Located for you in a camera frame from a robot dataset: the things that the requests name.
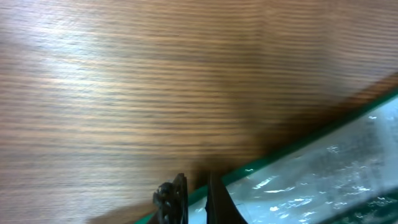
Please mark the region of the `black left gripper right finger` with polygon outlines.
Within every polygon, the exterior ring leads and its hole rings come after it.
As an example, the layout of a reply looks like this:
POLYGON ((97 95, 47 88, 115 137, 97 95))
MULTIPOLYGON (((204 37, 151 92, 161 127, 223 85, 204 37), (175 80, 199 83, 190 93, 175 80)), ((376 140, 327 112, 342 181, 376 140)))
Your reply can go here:
POLYGON ((205 210, 207 224, 247 224, 236 208, 226 186, 214 173, 211 173, 208 178, 205 210))

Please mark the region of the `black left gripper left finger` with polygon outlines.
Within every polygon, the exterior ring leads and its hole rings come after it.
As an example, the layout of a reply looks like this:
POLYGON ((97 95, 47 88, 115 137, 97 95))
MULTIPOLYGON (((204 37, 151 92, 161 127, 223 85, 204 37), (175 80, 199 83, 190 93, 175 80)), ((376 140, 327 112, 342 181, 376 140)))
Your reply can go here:
POLYGON ((164 182, 153 193, 155 214, 147 224, 188 224, 188 188, 184 173, 172 182, 164 182))

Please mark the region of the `green 3M gloves package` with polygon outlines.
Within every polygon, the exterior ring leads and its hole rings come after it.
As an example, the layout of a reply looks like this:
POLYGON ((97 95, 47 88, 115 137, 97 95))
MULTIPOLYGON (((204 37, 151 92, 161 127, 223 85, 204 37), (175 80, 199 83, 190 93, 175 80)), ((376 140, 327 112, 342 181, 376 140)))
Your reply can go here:
MULTIPOLYGON (((397 92, 220 179, 247 223, 396 223, 397 92)), ((188 193, 188 223, 207 195, 188 193)))

